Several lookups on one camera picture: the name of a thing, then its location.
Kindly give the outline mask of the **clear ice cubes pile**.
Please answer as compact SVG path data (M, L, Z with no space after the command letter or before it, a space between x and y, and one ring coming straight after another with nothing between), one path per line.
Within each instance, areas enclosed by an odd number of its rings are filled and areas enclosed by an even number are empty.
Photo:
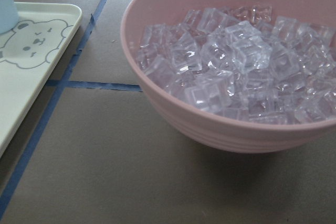
M178 24L146 26L135 61L201 111L261 124L334 119L335 29L271 13L264 5L191 9Z

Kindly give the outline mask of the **blue plastic cup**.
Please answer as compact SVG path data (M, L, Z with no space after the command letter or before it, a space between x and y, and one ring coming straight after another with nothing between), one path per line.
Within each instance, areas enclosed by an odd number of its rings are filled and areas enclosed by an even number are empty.
M1 34L16 26L19 15L14 0L1 0Z

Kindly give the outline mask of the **pink bowl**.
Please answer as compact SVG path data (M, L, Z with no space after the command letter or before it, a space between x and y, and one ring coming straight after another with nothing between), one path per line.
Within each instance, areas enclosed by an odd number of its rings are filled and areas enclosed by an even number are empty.
M270 4L274 16L289 16L303 22L335 26L335 0L132 0L122 17L122 48L151 105L182 134L220 150L238 153L281 151L316 140L335 130L335 120L293 125L256 124L200 111L167 94L146 77L135 63L134 57L145 26L175 24L193 8L240 7L257 2Z

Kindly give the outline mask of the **white bear tray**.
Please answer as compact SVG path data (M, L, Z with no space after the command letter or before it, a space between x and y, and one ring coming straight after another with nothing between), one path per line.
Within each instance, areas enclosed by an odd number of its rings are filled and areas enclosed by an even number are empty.
M1 34L1 152L21 125L77 32L73 4L17 2L19 22Z

